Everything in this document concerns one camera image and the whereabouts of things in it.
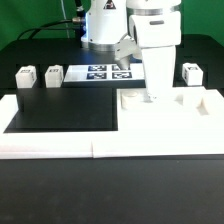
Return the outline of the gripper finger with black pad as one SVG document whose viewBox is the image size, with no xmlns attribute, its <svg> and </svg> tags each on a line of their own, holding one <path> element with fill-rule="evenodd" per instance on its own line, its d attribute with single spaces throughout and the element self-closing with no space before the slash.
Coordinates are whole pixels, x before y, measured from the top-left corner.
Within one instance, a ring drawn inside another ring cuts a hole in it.
<svg viewBox="0 0 224 224">
<path fill-rule="evenodd" d="M 145 100 L 149 103 L 153 103 L 157 101 L 157 97 L 148 91 L 145 92 Z"/>
</svg>

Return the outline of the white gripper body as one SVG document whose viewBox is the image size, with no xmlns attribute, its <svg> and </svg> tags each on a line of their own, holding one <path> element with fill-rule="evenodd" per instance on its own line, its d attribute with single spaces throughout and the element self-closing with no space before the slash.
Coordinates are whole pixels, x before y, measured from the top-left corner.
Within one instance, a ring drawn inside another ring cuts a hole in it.
<svg viewBox="0 0 224 224">
<path fill-rule="evenodd" d="M 146 91 L 157 99 L 167 96 L 173 87 L 176 47 L 158 47 L 141 50 Z"/>
</svg>

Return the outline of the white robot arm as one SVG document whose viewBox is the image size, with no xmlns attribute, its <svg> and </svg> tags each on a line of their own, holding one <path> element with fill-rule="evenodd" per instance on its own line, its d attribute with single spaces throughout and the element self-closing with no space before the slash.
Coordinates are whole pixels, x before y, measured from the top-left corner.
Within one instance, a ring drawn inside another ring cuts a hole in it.
<svg viewBox="0 0 224 224">
<path fill-rule="evenodd" d="M 176 46 L 181 43 L 181 2 L 91 0 L 82 46 L 114 52 L 123 70 L 132 57 L 141 60 L 149 99 L 163 99 L 173 87 Z"/>
</svg>

